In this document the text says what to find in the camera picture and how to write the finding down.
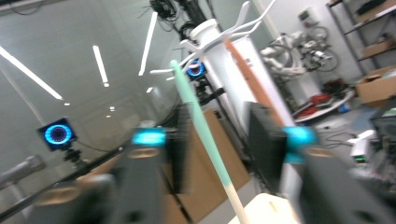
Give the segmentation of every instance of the floor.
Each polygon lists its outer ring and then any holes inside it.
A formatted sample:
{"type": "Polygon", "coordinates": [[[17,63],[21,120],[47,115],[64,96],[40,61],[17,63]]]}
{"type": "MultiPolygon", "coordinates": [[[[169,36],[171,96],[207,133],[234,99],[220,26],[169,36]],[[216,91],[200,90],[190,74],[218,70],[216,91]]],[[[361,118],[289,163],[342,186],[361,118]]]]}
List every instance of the floor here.
{"type": "MultiPolygon", "coordinates": [[[[373,108],[362,105],[358,100],[353,100],[349,112],[344,114],[333,112],[323,118],[312,120],[308,125],[317,129],[322,146],[331,148],[340,160],[353,167],[354,161],[350,157],[351,146],[342,145],[339,142],[352,138],[352,134],[359,134],[373,129],[369,118],[374,112],[373,108]]],[[[286,172],[282,176],[282,192],[290,199],[296,214],[300,217],[301,211],[297,199],[302,181],[291,165],[285,164],[284,170],[286,172]]],[[[244,187],[238,190],[238,195],[245,206],[259,192],[260,183],[253,177],[244,187]]],[[[227,200],[198,224],[228,223],[234,216],[231,204],[227,200]]]]}

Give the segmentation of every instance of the wire bundle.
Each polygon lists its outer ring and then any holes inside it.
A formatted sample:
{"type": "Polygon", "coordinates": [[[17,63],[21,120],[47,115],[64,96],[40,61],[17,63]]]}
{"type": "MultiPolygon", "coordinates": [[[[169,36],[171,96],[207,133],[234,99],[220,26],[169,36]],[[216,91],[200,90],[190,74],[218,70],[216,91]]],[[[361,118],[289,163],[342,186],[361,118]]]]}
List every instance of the wire bundle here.
{"type": "MultiPolygon", "coordinates": [[[[171,0],[150,0],[149,4],[154,11],[158,12],[158,15],[160,16],[159,20],[169,27],[168,29],[164,28],[160,22],[160,26],[165,32],[171,32],[174,30],[179,34],[180,40],[190,39],[190,31],[198,24],[195,24],[193,21],[191,21],[191,18],[189,21],[181,18],[184,23],[180,26],[180,28],[177,28],[177,20],[180,18],[180,15],[182,17],[185,12],[185,8],[180,6],[182,4],[181,2],[183,1],[177,2],[179,2],[179,5],[175,4],[171,0]]],[[[206,3],[210,9],[212,17],[215,19],[216,15],[212,6],[212,1],[206,0],[206,3]]]]}

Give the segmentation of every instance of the wall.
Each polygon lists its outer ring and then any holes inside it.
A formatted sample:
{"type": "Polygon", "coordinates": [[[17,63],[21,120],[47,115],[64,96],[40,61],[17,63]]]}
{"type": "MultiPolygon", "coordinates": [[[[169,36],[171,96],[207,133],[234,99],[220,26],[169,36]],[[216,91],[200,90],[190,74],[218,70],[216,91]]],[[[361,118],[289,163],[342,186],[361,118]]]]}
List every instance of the wall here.
{"type": "MultiPolygon", "coordinates": [[[[346,82],[356,81],[361,76],[361,72],[332,20],[331,14],[326,7],[328,2],[329,0],[278,0],[270,9],[268,20],[280,33],[292,34],[296,31],[304,31],[305,28],[298,20],[298,14],[308,7],[311,7],[319,21],[319,25],[329,29],[330,36],[328,42],[332,45],[332,50],[339,55],[340,64],[335,70],[335,73],[341,76],[346,82]]],[[[255,3],[256,6],[262,10],[271,3],[271,0],[256,0],[255,3]]],[[[342,10],[337,10],[337,13],[343,16],[342,10]]],[[[331,77],[335,77],[335,74],[319,74],[321,80],[326,80],[331,77]]]]}

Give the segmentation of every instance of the metal shelf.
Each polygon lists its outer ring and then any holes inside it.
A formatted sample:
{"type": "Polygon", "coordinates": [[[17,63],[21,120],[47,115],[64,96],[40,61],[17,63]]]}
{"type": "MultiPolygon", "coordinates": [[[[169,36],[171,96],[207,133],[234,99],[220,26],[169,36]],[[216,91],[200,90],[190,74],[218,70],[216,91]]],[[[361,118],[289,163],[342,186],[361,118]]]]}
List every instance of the metal shelf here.
{"type": "Polygon", "coordinates": [[[373,55],[368,56],[368,57],[360,58],[360,59],[358,59],[358,61],[361,62],[361,61],[363,61],[363,60],[366,60],[366,59],[369,59],[369,58],[373,58],[373,57],[375,57],[375,56],[377,56],[377,55],[380,55],[380,54],[383,54],[383,53],[385,53],[385,52],[389,52],[389,51],[392,51],[392,50],[396,50],[396,47],[393,47],[393,48],[390,48],[390,49],[381,51],[381,52],[379,52],[379,53],[377,53],[377,54],[373,54],[373,55]]]}
{"type": "Polygon", "coordinates": [[[385,13],[385,14],[379,16],[379,17],[374,17],[374,18],[371,18],[370,20],[368,20],[368,21],[366,21],[366,22],[358,23],[358,24],[356,24],[356,25],[352,28],[352,30],[350,30],[350,31],[348,31],[348,32],[346,32],[346,33],[344,33],[344,35],[348,35],[348,34],[354,32],[354,31],[360,29],[361,27],[363,27],[363,26],[365,26],[365,25],[368,25],[368,24],[372,23],[373,21],[378,21],[378,20],[380,20],[381,18],[384,18],[384,17],[386,17],[387,15],[394,13],[395,11],[396,11],[396,8],[393,9],[392,11],[389,11],[389,12],[387,12],[387,13],[385,13]]]}
{"type": "Polygon", "coordinates": [[[336,3],[332,3],[332,4],[328,4],[329,5],[329,7],[335,7],[335,6],[337,6],[338,4],[340,4],[340,3],[342,3],[343,2],[343,0],[339,0],[338,2],[336,2],[336,3]]]}

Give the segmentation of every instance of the ceiling light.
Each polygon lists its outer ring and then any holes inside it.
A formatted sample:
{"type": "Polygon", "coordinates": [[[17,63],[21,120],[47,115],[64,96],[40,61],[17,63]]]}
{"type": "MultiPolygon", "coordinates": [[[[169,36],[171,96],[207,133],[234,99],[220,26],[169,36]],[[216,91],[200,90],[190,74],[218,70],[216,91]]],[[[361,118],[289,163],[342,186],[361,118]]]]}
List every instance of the ceiling light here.
{"type": "Polygon", "coordinates": [[[151,22],[149,23],[149,28],[148,28],[148,37],[146,39],[145,49],[143,50],[142,63],[140,64],[139,76],[143,76],[146,70],[146,61],[149,56],[149,46],[151,45],[151,39],[154,33],[155,23],[157,22],[157,15],[158,15],[157,12],[153,12],[151,16],[151,22]]]}
{"type": "Polygon", "coordinates": [[[19,68],[26,76],[31,78],[35,83],[37,83],[40,87],[46,90],[49,94],[55,97],[58,100],[62,100],[62,96],[56,92],[53,88],[51,88],[47,83],[45,83],[41,78],[36,76],[32,71],[29,70],[23,63],[18,61],[14,56],[10,55],[5,49],[0,46],[0,55],[2,55],[5,59],[9,60],[12,64],[14,64],[17,68],[19,68]]]}
{"type": "Polygon", "coordinates": [[[105,87],[106,87],[106,83],[108,82],[108,80],[107,80],[106,70],[105,70],[105,66],[103,65],[103,60],[102,60],[102,56],[100,54],[99,47],[93,46],[92,48],[93,48],[93,53],[95,54],[96,62],[98,63],[100,76],[102,77],[102,81],[105,83],[105,87]]]}

